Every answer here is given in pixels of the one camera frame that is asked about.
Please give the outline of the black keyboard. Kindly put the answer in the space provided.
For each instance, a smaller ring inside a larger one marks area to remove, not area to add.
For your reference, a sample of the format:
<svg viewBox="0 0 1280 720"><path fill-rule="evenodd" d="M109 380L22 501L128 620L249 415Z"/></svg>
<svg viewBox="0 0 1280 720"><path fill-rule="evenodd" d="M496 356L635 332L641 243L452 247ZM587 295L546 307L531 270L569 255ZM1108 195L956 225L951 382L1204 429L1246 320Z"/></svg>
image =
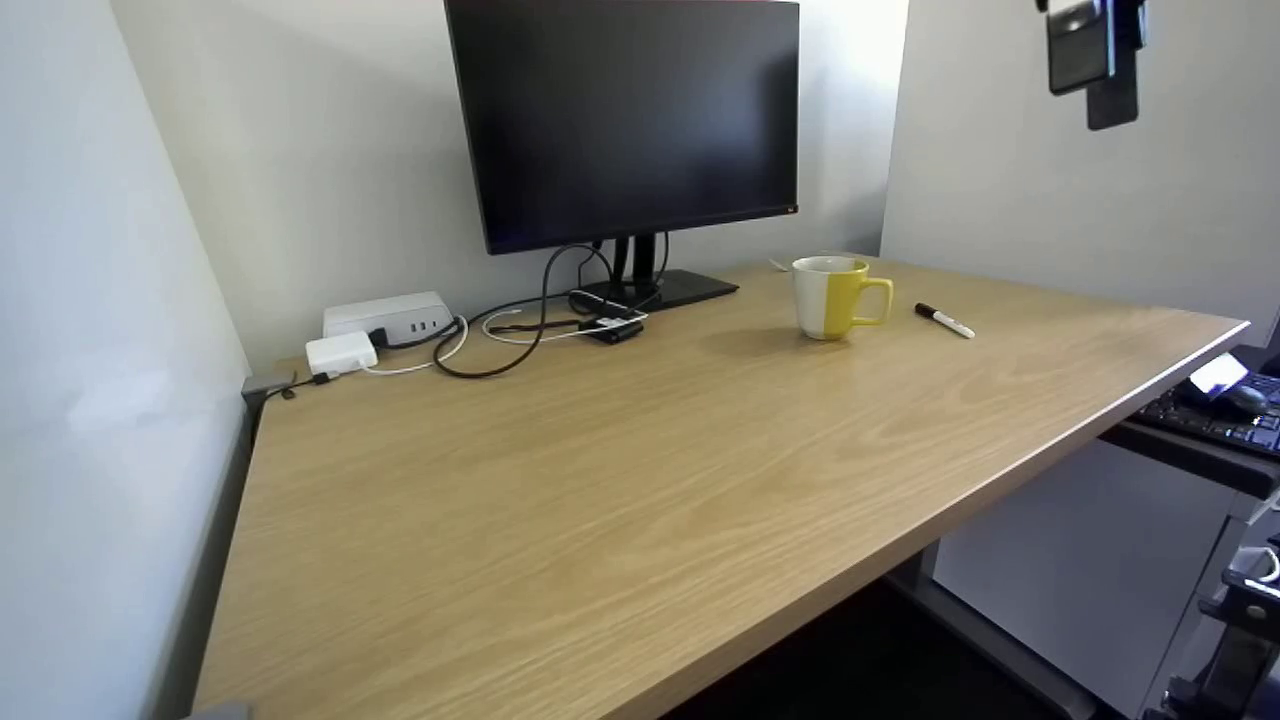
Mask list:
<svg viewBox="0 0 1280 720"><path fill-rule="evenodd" d="M1238 415L1199 413L1178 401L1151 401L1134 413L1134 419L1165 429L1165 432L1192 436L1192 440L1206 440L1219 446L1234 446L1246 456L1280 458L1280 419L1277 415L1238 419Z"/></svg>

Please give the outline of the white marker pen black cap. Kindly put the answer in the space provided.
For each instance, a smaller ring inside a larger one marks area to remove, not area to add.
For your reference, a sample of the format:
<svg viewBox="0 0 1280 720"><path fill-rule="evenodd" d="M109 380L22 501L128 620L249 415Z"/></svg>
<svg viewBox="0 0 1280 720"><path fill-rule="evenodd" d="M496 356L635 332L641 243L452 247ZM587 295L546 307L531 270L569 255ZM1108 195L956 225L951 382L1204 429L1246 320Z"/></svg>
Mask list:
<svg viewBox="0 0 1280 720"><path fill-rule="evenodd" d="M976 328L967 328L965 320L956 320L956 317L948 317L948 311L939 311L939 307L930 307L930 303L913 303L913 311L917 311L918 320L934 325L934 328L948 328L948 332L959 334L959 341L976 341Z"/></svg>

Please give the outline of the small black dongle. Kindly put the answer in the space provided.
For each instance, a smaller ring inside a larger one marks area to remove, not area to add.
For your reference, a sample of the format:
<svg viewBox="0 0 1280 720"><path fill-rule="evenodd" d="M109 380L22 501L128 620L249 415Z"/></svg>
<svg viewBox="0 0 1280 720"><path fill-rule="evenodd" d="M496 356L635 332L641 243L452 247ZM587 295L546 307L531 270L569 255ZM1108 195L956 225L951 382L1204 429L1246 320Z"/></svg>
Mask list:
<svg viewBox="0 0 1280 720"><path fill-rule="evenodd" d="M579 325L579 334L595 345L622 345L642 332L642 317L595 317Z"/></svg>

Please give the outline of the white power strip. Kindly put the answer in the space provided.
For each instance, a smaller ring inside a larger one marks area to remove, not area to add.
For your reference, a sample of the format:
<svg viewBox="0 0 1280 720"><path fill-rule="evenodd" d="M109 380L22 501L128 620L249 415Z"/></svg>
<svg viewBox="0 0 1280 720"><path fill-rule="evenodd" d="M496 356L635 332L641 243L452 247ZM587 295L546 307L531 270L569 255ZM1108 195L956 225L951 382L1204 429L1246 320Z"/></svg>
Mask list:
<svg viewBox="0 0 1280 720"><path fill-rule="evenodd" d="M362 332L377 346L420 345L452 325L452 307L435 291L335 303L325 311L326 334Z"/></svg>

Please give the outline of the white and yellow mug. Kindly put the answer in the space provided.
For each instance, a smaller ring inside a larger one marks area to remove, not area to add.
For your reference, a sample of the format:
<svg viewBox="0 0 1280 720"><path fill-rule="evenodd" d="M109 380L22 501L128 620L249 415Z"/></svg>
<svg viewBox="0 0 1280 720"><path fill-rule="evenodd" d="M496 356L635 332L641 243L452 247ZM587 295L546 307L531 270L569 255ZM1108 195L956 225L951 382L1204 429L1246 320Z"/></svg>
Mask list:
<svg viewBox="0 0 1280 720"><path fill-rule="evenodd" d="M798 255L790 263L794 325L807 341L844 341L893 317L895 285L855 255Z"/></svg>

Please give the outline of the black computer monitor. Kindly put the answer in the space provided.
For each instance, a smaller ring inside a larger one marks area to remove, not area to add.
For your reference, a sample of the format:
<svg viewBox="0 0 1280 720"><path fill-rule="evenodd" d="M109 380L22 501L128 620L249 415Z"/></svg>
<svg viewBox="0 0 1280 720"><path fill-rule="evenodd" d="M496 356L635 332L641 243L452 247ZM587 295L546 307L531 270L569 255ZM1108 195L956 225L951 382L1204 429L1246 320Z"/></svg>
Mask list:
<svg viewBox="0 0 1280 720"><path fill-rule="evenodd" d="M444 0L493 255L789 217L798 8Z"/></svg>

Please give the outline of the black metal clamp stand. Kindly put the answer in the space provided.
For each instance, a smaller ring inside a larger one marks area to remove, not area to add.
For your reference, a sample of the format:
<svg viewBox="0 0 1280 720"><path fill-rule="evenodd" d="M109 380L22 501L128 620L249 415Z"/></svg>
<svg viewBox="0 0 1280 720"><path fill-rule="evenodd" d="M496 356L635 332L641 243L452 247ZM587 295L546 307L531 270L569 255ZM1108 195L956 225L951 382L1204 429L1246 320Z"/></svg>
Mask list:
<svg viewBox="0 0 1280 720"><path fill-rule="evenodd" d="M1280 494L1269 494L1199 601L1212 653L1142 720L1280 720Z"/></svg>

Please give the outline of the black monitor stand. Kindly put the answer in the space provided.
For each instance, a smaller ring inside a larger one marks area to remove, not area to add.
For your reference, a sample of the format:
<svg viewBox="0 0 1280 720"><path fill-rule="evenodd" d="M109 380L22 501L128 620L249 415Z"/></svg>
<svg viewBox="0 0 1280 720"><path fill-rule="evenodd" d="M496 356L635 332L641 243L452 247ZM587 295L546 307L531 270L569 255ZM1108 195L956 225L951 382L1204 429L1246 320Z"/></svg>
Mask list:
<svg viewBox="0 0 1280 720"><path fill-rule="evenodd" d="M671 266L660 233L635 233L617 239L609 270L595 285L579 285L574 300L593 311L669 311L733 291L733 281Z"/></svg>

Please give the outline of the black device on wall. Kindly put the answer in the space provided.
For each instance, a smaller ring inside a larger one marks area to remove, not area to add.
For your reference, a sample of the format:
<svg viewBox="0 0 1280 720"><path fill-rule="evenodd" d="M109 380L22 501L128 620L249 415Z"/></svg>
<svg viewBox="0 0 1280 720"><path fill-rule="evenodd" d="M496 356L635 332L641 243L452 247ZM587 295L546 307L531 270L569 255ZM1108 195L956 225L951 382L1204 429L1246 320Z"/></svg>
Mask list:
<svg viewBox="0 0 1280 720"><path fill-rule="evenodd" d="M1037 0L1044 16L1047 92L1082 96L1092 132L1140 117L1142 0Z"/></svg>

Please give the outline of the small white adapter box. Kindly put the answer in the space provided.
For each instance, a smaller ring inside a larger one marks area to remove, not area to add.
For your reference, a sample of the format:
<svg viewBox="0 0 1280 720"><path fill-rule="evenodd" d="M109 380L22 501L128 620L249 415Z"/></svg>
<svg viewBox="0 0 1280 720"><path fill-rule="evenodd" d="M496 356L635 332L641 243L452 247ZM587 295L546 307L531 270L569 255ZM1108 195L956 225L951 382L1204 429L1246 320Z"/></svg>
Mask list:
<svg viewBox="0 0 1280 720"><path fill-rule="evenodd" d="M325 334L303 345L312 376L347 376L377 366L377 346L362 332Z"/></svg>

